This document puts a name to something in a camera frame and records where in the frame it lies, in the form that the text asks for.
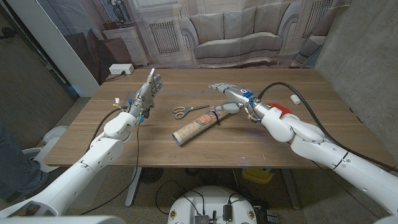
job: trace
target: white robotic arm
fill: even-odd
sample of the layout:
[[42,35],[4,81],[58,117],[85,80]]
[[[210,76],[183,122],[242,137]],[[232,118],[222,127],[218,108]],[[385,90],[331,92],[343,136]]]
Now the white robotic arm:
[[290,142],[292,150],[307,159],[329,167],[366,195],[373,198],[390,214],[398,215],[398,178],[374,164],[337,146],[327,139],[320,128],[302,122],[293,114],[285,114],[271,107],[253,93],[240,86],[214,83],[210,88],[218,90],[235,102],[224,105],[225,110],[236,111],[244,107],[252,121],[260,121],[272,137],[280,142]]
[[149,116],[153,98],[162,88],[160,75],[153,68],[131,101],[127,112],[109,121],[90,145],[90,150],[36,196],[0,211],[0,218],[29,216],[60,216],[80,195],[90,180],[104,167],[116,160],[131,136],[134,127]]

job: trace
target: electrical outlet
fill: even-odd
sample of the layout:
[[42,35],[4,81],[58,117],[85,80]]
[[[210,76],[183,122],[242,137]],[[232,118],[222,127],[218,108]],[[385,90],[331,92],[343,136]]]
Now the electrical outlet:
[[122,74],[123,71],[129,75],[132,73],[132,71],[134,71],[134,67],[132,64],[112,64],[112,66],[109,68],[109,71],[112,75]]

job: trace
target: wrapping paper roll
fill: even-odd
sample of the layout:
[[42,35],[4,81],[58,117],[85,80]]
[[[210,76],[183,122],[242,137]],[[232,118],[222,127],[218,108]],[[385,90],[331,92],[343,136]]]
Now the wrapping paper roll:
[[[218,120],[223,119],[225,116],[229,115],[229,113],[224,111],[216,112],[218,116]],[[192,137],[204,131],[206,128],[209,128],[211,125],[217,122],[217,118],[213,112],[208,112],[204,114],[200,118],[192,121],[187,124],[183,128],[173,133],[174,141],[177,145],[181,146],[184,142],[188,141]]]

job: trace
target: sofa backdrop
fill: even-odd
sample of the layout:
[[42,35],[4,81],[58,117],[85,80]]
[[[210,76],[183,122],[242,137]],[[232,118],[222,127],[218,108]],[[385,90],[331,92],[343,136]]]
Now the sofa backdrop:
[[101,84],[136,68],[315,64],[339,0],[38,0]]

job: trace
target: person's leg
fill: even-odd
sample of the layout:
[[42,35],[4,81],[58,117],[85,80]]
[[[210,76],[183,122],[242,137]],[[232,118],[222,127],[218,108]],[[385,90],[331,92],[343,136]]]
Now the person's leg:
[[0,181],[9,187],[1,187],[0,196],[12,195],[13,191],[27,195],[44,185],[48,177],[48,173],[42,172],[38,165],[24,156],[0,124]]
[[7,199],[16,191],[0,180],[0,198]]

